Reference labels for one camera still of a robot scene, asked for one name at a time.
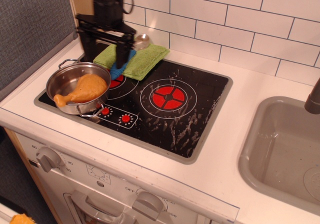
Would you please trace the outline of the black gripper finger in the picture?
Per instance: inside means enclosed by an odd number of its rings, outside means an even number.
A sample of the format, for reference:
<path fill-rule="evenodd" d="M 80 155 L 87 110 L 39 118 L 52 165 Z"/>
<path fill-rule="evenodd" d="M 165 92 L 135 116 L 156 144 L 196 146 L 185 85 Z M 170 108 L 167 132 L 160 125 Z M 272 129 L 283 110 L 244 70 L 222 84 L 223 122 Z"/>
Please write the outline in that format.
<path fill-rule="evenodd" d="M 89 32 L 78 31 L 86 62 L 93 62 L 97 54 L 96 38 Z"/>
<path fill-rule="evenodd" d="M 116 44 L 116 68 L 121 69 L 125 63 L 128 62 L 131 52 L 132 45 L 126 42 L 118 42 Z"/>

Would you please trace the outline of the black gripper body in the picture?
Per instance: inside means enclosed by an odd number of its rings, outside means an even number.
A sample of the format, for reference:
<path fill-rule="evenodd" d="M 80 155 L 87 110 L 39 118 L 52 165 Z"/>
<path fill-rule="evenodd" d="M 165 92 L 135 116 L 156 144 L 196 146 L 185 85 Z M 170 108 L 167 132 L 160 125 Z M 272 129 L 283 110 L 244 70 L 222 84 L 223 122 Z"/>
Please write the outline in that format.
<path fill-rule="evenodd" d="M 78 31 L 91 33 L 96 40 L 134 45 L 136 30 L 123 21 L 125 11 L 123 0 L 93 0 L 93 15 L 77 14 Z"/>

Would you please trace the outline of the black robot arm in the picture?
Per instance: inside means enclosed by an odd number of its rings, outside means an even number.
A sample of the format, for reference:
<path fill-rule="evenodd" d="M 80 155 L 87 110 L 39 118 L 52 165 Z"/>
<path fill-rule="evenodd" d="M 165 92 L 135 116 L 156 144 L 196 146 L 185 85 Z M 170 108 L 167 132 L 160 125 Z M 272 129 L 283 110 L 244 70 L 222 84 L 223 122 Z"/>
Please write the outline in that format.
<path fill-rule="evenodd" d="M 98 55 L 96 41 L 116 45 L 116 68 L 121 69 L 129 60 L 134 47 L 136 30 L 123 21 L 124 0 L 93 0 L 93 15 L 77 14 L 77 33 L 84 50 L 85 60 L 92 62 Z"/>

